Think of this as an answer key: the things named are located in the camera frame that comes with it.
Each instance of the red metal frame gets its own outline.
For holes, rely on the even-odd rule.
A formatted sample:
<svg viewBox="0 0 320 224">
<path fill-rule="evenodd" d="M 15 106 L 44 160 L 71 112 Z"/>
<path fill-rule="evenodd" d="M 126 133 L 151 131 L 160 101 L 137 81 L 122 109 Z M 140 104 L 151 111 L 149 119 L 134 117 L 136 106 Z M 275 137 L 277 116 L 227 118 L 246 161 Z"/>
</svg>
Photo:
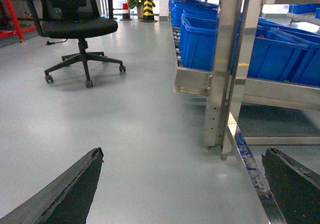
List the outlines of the red metal frame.
<svg viewBox="0 0 320 224">
<path fill-rule="evenodd" d="M 15 10 L 14 10 L 14 7 L 13 7 L 13 5 L 11 3 L 11 0 L 4 0 L 4 1 L 5 1 L 5 4 L 6 4 L 7 8 L 8 8 L 9 13 L 10 13 L 11 20 L 13 22 L 15 30 L 0 31 L 0 38 L 6 38 L 6 37 L 9 37 L 9 36 L 12 36 L 12 35 L 18 35 L 18 37 L 20 39 L 20 42 L 23 42 L 24 41 L 23 33 L 33 31 L 33 30 L 36 29 L 36 27 L 35 26 L 30 26 L 30 27 L 26 27 L 26 28 L 22 28 L 21 29 L 20 25 L 19 25 L 19 22 L 18 22 L 17 15 L 16 15 Z M 5 13 L 4 13 L 4 19 L 5 19 L 5 21 L 7 21 L 7 16 L 6 16 Z"/>
</svg>

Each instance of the yellow and black striped post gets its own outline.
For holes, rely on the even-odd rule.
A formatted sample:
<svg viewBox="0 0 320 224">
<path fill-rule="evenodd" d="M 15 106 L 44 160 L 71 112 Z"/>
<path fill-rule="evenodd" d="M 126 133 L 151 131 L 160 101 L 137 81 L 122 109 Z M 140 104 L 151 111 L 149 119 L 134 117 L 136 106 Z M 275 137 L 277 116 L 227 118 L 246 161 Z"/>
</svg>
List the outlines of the yellow and black striped post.
<svg viewBox="0 0 320 224">
<path fill-rule="evenodd" d="M 143 23 L 153 23 L 155 22 L 154 11 L 152 9 L 152 0 L 144 0 L 143 6 Z"/>
</svg>

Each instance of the traffic cone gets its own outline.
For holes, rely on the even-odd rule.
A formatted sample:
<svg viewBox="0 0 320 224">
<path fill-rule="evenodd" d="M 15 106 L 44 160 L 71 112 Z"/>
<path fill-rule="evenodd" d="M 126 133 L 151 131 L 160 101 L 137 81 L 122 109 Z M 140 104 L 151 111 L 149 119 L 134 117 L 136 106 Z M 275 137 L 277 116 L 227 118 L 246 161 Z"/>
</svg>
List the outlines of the traffic cone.
<svg viewBox="0 0 320 224">
<path fill-rule="evenodd" d="M 132 19 L 130 18 L 130 12 L 128 8 L 128 0 L 123 0 L 122 9 L 123 9 L 123 14 L 120 21 L 132 21 Z"/>
<path fill-rule="evenodd" d="M 143 23 L 156 22 L 154 11 L 152 9 L 152 0 L 144 0 L 143 19 L 141 20 L 141 22 Z"/>
</svg>

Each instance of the office chair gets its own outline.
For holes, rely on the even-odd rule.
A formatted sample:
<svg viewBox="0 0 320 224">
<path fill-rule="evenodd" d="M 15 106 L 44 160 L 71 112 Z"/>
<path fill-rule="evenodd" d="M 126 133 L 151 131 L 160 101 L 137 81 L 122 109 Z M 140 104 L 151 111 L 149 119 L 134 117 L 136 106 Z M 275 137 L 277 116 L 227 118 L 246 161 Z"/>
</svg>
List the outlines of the office chair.
<svg viewBox="0 0 320 224">
<path fill-rule="evenodd" d="M 90 80 L 88 61 L 120 64 L 120 72 L 126 67 L 121 60 L 104 56 L 103 52 L 86 52 L 88 43 L 86 38 L 99 37 L 114 33 L 118 29 L 115 20 L 100 17 L 96 0 L 41 0 L 42 26 L 37 15 L 34 0 L 25 0 L 30 10 L 36 30 L 41 37 L 53 39 L 78 39 L 79 53 L 62 56 L 62 62 L 44 70 L 47 83 L 54 81 L 50 72 L 67 67 L 76 62 L 82 62 L 86 81 L 85 86 L 93 86 Z M 47 45 L 61 43 L 47 42 Z"/>
</svg>

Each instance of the chair seat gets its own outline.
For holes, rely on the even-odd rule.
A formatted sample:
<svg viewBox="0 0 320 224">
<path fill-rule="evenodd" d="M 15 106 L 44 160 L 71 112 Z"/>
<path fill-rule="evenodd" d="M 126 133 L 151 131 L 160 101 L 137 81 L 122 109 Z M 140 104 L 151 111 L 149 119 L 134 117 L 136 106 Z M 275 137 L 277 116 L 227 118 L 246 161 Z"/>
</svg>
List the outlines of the chair seat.
<svg viewBox="0 0 320 224">
<path fill-rule="evenodd" d="M 43 21 L 42 25 L 44 34 L 49 38 L 56 39 L 94 38 L 114 33 L 118 29 L 118 23 L 115 20 L 104 17 L 82 22 Z"/>
</svg>

